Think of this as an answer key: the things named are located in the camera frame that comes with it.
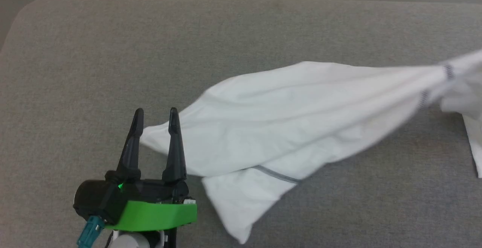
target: white cloth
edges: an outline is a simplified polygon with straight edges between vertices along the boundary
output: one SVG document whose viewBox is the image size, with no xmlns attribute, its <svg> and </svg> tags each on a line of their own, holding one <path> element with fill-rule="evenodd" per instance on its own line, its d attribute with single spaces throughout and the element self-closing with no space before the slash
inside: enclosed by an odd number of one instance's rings
<svg viewBox="0 0 482 248">
<path fill-rule="evenodd" d="M 481 77 L 482 51 L 434 66 L 302 62 L 232 77 L 180 113 L 188 174 L 204 176 L 224 227 L 245 243 L 298 180 L 379 142 L 440 97 L 443 110 L 478 124 Z M 169 139 L 164 123 L 145 128 L 141 142 L 166 154 Z"/>
</svg>

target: gray fabric surface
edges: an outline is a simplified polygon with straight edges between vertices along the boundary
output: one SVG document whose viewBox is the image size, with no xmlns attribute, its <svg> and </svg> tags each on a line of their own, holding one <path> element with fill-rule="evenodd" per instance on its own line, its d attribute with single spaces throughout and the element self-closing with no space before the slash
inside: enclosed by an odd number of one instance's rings
<svg viewBox="0 0 482 248">
<path fill-rule="evenodd" d="M 435 63 L 482 47 L 481 26 L 478 5 L 35 1 L 0 53 L 0 246 L 75 246 L 74 192 L 114 168 L 137 107 L 155 125 L 222 79 L 298 61 Z M 164 163 L 141 149 L 143 177 L 159 178 Z M 198 179 L 188 184 L 199 216 L 179 247 L 237 247 Z M 304 180 L 246 247 L 479 247 L 481 200 L 460 115 L 432 107 Z"/>
</svg>

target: gray couch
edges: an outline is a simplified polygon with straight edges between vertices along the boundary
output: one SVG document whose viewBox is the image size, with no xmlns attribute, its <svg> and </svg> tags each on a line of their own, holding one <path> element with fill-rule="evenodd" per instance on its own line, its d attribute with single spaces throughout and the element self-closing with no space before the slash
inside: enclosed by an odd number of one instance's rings
<svg viewBox="0 0 482 248">
<path fill-rule="evenodd" d="M 137 107 L 156 125 L 220 80 L 299 61 L 436 63 L 480 49 L 481 27 L 479 5 L 37 0 L 0 53 L 0 247 L 75 247 L 74 192 L 114 168 Z M 141 149 L 143 177 L 164 164 Z M 179 247 L 238 247 L 199 179 L 188 184 L 198 222 L 179 230 Z M 434 106 L 303 181 L 246 247 L 480 247 L 481 202 L 462 118 Z"/>
</svg>

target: teal cable connector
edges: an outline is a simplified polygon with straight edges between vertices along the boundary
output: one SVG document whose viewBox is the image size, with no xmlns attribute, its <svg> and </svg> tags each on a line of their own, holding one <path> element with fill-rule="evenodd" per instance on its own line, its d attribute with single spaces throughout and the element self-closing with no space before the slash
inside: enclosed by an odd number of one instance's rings
<svg viewBox="0 0 482 248">
<path fill-rule="evenodd" d="M 77 240 L 79 248 L 92 248 L 93 242 L 104 229 L 104 221 L 98 216 L 91 216 L 85 224 L 81 236 Z"/>
</svg>

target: gray stripe on towel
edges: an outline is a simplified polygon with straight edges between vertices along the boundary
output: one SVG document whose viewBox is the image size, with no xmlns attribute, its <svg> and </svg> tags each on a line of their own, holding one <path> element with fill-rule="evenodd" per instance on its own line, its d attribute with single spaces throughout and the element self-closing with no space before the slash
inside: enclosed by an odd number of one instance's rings
<svg viewBox="0 0 482 248">
<path fill-rule="evenodd" d="M 286 182 L 290 182 L 290 183 L 295 183 L 295 184 L 298 184 L 298 183 L 300 182 L 300 180 L 298 180 L 298 179 L 295 179 L 295 178 L 291 178 L 291 177 L 289 177 L 289 176 L 282 175 L 282 174 L 280 174 L 280 173 L 277 173 L 277 172 L 275 172 L 275 171 L 273 171 L 273 170 L 270 170 L 270 169 L 268 169 L 268 168 L 266 168 L 266 167 L 263 167 L 263 166 L 261 166 L 261 165 L 254 166 L 254 167 L 252 167 L 252 168 L 253 168 L 253 169 L 256 169 L 256 170 L 259 170 L 259 171 L 261 171 L 261 172 L 263 172 L 263 173 L 265 173 L 265 174 L 267 174 L 267 175 L 269 175 L 269 176 L 272 176 L 272 177 L 274 177 L 274 178 L 276 178 L 276 179 L 279 179 L 279 180 L 282 180 L 282 181 L 286 181 Z"/>
<path fill-rule="evenodd" d="M 429 91 L 425 90 L 420 96 L 420 102 L 418 103 L 419 109 L 425 108 L 427 106 L 427 100 L 429 99 Z"/>
<path fill-rule="evenodd" d="M 453 73 L 453 66 L 451 64 L 444 65 L 445 74 L 447 75 L 447 80 L 452 80 L 455 78 L 455 74 Z"/>
</svg>

